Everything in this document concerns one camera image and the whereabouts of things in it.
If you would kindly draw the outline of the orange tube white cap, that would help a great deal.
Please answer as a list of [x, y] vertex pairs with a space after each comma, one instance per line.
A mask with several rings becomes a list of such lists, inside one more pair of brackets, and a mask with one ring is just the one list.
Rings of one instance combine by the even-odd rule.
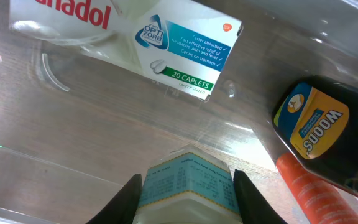
[[276, 167], [310, 223], [358, 224], [358, 214], [339, 192], [305, 170], [292, 153], [282, 154]]

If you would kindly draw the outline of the black bottle white cap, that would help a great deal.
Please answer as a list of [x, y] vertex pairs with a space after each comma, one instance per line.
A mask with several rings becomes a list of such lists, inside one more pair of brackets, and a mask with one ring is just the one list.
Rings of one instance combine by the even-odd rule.
[[307, 171], [358, 197], [358, 88], [317, 75], [300, 78], [278, 100], [272, 122]]

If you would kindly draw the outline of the small gold lid jar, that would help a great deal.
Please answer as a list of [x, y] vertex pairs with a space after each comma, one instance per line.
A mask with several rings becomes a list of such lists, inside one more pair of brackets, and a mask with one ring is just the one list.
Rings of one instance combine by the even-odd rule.
[[154, 160], [134, 223], [242, 223], [229, 166], [187, 145]]

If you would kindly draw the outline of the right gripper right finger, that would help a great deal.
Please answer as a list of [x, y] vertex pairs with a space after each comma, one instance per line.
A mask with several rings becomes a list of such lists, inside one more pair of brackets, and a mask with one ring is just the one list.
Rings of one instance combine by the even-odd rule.
[[244, 171], [234, 171], [233, 184], [243, 224], [287, 224]]

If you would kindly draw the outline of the white Panadol medicine box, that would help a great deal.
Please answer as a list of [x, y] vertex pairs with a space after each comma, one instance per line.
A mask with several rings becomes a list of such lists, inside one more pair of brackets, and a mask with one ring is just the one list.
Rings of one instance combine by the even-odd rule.
[[207, 100], [243, 30], [191, 0], [11, 0], [9, 26]]

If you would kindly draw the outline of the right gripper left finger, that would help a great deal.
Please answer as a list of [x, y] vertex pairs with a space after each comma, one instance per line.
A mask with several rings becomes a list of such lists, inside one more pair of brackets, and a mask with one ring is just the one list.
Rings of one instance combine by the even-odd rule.
[[133, 175], [120, 191], [86, 224], [132, 223], [142, 193], [141, 174]]

